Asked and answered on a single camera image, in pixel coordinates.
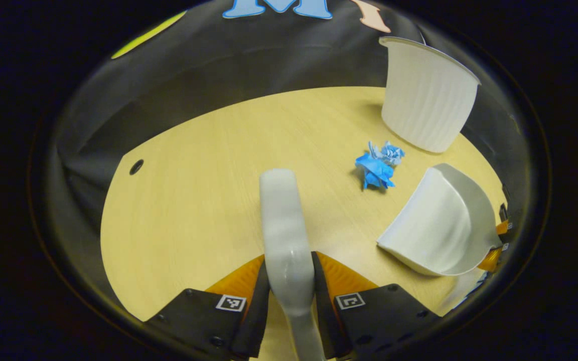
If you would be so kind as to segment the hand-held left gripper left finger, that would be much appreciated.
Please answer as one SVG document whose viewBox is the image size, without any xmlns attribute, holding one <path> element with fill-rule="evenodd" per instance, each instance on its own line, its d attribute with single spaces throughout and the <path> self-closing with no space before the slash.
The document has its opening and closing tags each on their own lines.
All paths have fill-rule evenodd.
<svg viewBox="0 0 578 361">
<path fill-rule="evenodd" d="M 264 256 L 258 256 L 206 290 L 186 288 L 147 320 L 201 360 L 257 358 L 270 295 Z"/>
</svg>

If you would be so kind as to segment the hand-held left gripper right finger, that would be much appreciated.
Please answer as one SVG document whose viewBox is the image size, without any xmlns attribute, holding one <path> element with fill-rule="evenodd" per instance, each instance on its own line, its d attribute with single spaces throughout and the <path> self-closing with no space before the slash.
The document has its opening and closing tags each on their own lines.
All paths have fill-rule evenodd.
<svg viewBox="0 0 578 361">
<path fill-rule="evenodd" d="M 336 360 L 395 360 L 440 321 L 401 286 L 378 286 L 340 261 L 312 252 L 317 324 Z"/>
</svg>

